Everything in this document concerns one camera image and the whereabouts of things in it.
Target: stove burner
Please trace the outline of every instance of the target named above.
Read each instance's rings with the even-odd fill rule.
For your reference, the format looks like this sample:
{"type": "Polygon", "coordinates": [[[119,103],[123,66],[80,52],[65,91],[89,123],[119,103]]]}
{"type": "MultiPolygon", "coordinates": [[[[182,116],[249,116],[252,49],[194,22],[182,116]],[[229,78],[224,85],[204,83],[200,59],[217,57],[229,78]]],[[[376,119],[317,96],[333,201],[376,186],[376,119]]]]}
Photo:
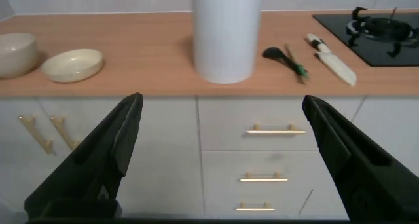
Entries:
{"type": "Polygon", "coordinates": [[[419,28],[413,28],[405,22],[394,20],[397,10],[394,8],[389,18],[360,17],[359,12],[367,10],[363,7],[356,7],[352,12],[352,21],[346,26],[346,33],[351,36],[348,41],[349,47],[356,47],[355,41],[365,36],[366,38],[393,43],[393,51],[388,54],[394,58],[401,50],[401,47],[419,47],[419,28]]]}
{"type": "Polygon", "coordinates": [[[368,18],[361,23],[352,20],[348,29],[353,34],[364,33],[367,38],[387,42],[409,41],[418,35],[412,26],[389,18],[368,18]]]}

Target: kitchen knife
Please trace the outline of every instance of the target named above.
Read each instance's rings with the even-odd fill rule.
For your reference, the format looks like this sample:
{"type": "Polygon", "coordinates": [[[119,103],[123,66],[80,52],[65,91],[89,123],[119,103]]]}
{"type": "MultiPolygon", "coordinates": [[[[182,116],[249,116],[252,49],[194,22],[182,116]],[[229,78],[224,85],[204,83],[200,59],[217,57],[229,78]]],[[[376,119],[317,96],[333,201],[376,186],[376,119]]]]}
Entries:
{"type": "Polygon", "coordinates": [[[356,74],[338,57],[335,56],[329,47],[318,36],[309,33],[307,39],[310,44],[318,50],[316,56],[338,77],[350,86],[356,85],[356,74]]]}

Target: kitchen counter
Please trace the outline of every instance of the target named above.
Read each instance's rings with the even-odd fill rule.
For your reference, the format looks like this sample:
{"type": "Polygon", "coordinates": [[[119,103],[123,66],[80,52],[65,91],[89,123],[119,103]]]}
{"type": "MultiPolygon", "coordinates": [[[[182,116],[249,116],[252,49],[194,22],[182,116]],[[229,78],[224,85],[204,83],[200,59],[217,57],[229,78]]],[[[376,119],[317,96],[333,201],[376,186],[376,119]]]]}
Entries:
{"type": "Polygon", "coordinates": [[[191,13],[89,14],[16,16],[0,22],[0,34],[33,33],[41,61],[60,52],[95,48],[105,55],[105,68],[79,83],[49,81],[39,69],[17,79],[0,80],[0,96],[112,96],[146,95],[419,95],[419,67],[369,67],[320,23],[316,13],[263,12],[256,68],[247,80],[213,84],[193,67],[191,13]],[[357,74],[350,87],[314,57],[304,40],[321,37],[357,74]],[[290,43],[310,80],[300,84],[278,62],[261,57],[267,47],[290,43]]]}

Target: beige bowl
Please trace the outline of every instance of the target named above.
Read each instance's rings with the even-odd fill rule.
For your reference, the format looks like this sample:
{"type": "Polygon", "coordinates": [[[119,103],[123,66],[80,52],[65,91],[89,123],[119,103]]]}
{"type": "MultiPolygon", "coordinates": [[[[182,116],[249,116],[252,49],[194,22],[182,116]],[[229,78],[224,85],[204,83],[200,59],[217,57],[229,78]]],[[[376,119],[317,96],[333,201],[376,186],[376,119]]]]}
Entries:
{"type": "Polygon", "coordinates": [[[57,83],[74,83],[85,80],[103,67],[103,54],[97,50],[72,50],[47,60],[41,71],[57,83]]]}
{"type": "Polygon", "coordinates": [[[28,33],[0,35],[0,78],[14,78],[30,71],[38,61],[35,36],[28,33]]]}

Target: gold drawer handle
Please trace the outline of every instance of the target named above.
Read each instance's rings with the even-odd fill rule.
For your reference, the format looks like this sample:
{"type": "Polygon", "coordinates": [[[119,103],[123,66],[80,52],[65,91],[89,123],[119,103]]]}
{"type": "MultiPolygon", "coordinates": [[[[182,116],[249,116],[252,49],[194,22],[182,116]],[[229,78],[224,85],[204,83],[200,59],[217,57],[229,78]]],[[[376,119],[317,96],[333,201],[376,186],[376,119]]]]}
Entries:
{"type": "Polygon", "coordinates": [[[239,211],[239,212],[242,212],[242,211],[245,211],[245,212],[246,211],[256,211],[256,212],[262,211],[263,212],[263,211],[275,211],[275,208],[272,208],[269,203],[264,203],[263,208],[246,208],[244,203],[241,203],[240,207],[236,208],[236,211],[239,211]]]}
{"type": "Polygon", "coordinates": [[[257,123],[253,130],[248,130],[247,134],[287,134],[287,135],[302,135],[307,133],[304,130],[298,130],[294,124],[290,124],[288,130],[261,130],[261,126],[257,123]]]}
{"type": "Polygon", "coordinates": [[[67,130],[64,128],[64,117],[60,117],[59,119],[57,119],[56,117],[51,116],[50,120],[55,126],[55,128],[57,129],[58,133],[60,133],[61,137],[64,139],[65,143],[68,145],[70,150],[73,151],[75,148],[77,148],[80,142],[73,141],[70,138],[70,135],[67,133],[67,130]]]}
{"type": "Polygon", "coordinates": [[[240,179],[240,181],[241,182],[283,182],[283,181],[288,181],[288,179],[287,178],[281,178],[279,172],[276,172],[274,174],[274,177],[271,177],[271,178],[254,178],[248,172],[248,173],[246,173],[245,178],[240,179]]]}
{"type": "Polygon", "coordinates": [[[39,145],[45,150],[45,152],[49,155],[52,153],[52,140],[46,140],[42,135],[38,132],[38,130],[34,126],[35,117],[30,117],[27,119],[24,116],[19,116],[20,122],[25,126],[26,130],[35,138],[39,145]]]}

